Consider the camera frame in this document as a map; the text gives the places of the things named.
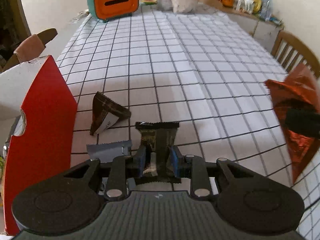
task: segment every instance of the tablecloth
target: tablecloth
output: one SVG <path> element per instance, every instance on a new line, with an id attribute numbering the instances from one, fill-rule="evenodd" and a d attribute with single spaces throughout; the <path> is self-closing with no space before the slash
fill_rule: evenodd
<path id="1" fill-rule="evenodd" d="M 143 6 L 132 17 L 108 23 L 89 15 L 56 62 L 78 102 L 72 165 L 88 159 L 86 144 L 130 139 L 134 154 L 140 144 L 136 121 L 179 121 L 175 144 L 182 154 L 207 162 L 234 160 L 293 187 L 306 207 L 320 196 L 319 153 L 292 185 L 291 160 L 263 83 L 282 81 L 285 70 L 226 14 L 200 5 L 188 15 Z M 90 136 L 97 91 L 128 107 L 132 116 Z M 188 179 L 173 185 L 188 187 Z M 213 180 L 212 187 L 217 193 Z M 319 220 L 316 204 L 298 231 L 319 238 Z"/>

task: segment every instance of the chair backrest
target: chair backrest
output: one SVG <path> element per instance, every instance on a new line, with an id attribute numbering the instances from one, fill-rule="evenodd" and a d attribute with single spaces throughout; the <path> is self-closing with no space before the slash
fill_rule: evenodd
<path id="1" fill-rule="evenodd" d="M 290 72 L 300 63 L 304 63 L 314 73 L 320 76 L 320 63 L 313 52 L 293 34 L 279 31 L 271 55 Z"/>
<path id="2" fill-rule="evenodd" d="M 55 36 L 57 36 L 57 30 L 54 28 L 44 30 L 43 32 L 40 32 L 37 34 L 39 39 L 41 40 L 43 45 L 46 45 L 49 41 L 53 40 Z M 2 72 L 20 64 L 19 59 L 16 54 L 13 54 L 10 59 L 7 61 L 7 63 L 4 65 L 4 68 L 2 69 Z"/>

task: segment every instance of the brown wrapper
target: brown wrapper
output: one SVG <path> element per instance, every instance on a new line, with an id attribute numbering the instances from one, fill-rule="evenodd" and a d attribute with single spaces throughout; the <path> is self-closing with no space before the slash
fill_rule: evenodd
<path id="1" fill-rule="evenodd" d="M 320 114 L 320 89 L 313 73 L 304 64 L 296 66 L 283 82 L 267 80 L 271 101 L 287 142 L 292 161 L 292 180 L 296 181 L 320 147 L 320 140 L 289 130 L 285 125 L 289 108 Z"/>
<path id="2" fill-rule="evenodd" d="M 99 133 L 112 126 L 117 121 L 128 119 L 131 112 L 115 103 L 100 92 L 97 92 L 92 101 L 92 124 L 90 135 Z"/>
<path id="3" fill-rule="evenodd" d="M 174 182 L 180 179 L 174 177 L 170 169 L 169 148 L 179 128 L 178 122 L 146 123 L 136 122 L 136 129 L 141 133 L 141 145 L 146 147 L 146 164 L 143 177 L 137 179 L 137 184 L 148 182 Z"/>

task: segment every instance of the white label on wrapper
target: white label on wrapper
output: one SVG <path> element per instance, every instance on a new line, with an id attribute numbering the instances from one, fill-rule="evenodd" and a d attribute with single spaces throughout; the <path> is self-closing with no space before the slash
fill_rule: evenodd
<path id="1" fill-rule="evenodd" d="M 106 117 L 104 118 L 102 124 L 96 130 L 96 133 L 101 133 L 103 130 L 108 129 L 110 126 L 113 126 L 116 121 L 118 121 L 119 117 L 114 114 L 107 113 Z"/>

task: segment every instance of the brown cloth on chair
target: brown cloth on chair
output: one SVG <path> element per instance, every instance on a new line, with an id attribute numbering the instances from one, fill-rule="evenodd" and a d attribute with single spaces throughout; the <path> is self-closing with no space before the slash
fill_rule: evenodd
<path id="1" fill-rule="evenodd" d="M 45 46 L 37 34 L 33 34 L 26 38 L 15 49 L 14 53 L 17 55 L 20 63 L 33 60 L 40 56 Z"/>
<path id="2" fill-rule="evenodd" d="M 289 108 L 320 114 L 320 89 L 313 73 L 304 64 L 296 66 L 283 82 L 267 80 L 271 101 L 287 142 L 292 161 L 293 183 L 320 147 L 320 140 L 297 134 L 285 126 Z"/>

